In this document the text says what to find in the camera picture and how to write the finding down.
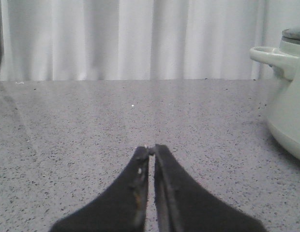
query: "kettle lid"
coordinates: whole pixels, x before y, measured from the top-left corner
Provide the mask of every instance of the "kettle lid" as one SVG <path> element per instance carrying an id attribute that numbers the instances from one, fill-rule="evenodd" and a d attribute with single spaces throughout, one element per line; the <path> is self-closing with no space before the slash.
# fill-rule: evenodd
<path id="1" fill-rule="evenodd" d="M 300 27 L 285 29 L 282 31 L 284 38 L 300 41 Z"/>

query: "kettle handle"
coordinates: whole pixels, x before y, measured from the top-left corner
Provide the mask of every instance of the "kettle handle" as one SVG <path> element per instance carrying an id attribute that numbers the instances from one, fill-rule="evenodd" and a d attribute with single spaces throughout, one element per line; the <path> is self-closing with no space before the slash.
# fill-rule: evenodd
<path id="1" fill-rule="evenodd" d="M 250 49 L 250 58 L 277 67 L 284 71 L 284 78 L 293 80 L 299 57 L 280 51 L 276 47 L 253 47 Z"/>

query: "speckled countertop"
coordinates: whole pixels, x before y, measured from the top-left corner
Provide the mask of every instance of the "speckled countertop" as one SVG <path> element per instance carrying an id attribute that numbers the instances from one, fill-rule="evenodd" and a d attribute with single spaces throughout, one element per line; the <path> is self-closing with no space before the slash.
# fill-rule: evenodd
<path id="1" fill-rule="evenodd" d="M 265 122 L 270 81 L 0 82 L 0 232 L 46 232 L 97 197 L 138 145 L 270 232 L 300 232 L 300 161 Z M 153 164 L 146 230 L 157 232 Z"/>

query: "curtain fold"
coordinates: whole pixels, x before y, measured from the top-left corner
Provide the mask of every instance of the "curtain fold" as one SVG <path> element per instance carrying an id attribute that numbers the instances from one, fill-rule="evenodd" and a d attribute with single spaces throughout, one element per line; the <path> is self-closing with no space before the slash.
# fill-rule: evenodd
<path id="1" fill-rule="evenodd" d="M 0 0 L 0 80 L 257 79 L 300 0 Z"/>

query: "gray countertop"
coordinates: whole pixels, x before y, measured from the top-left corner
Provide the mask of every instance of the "gray countertop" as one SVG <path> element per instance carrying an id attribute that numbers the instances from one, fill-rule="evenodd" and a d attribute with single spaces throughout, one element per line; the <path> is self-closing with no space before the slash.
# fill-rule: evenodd
<path id="1" fill-rule="evenodd" d="M 265 122 L 270 81 L 0 82 L 0 232 L 46 232 L 118 176 L 139 145 L 270 232 L 300 232 L 300 161 Z M 158 231 L 153 159 L 147 231 Z"/>

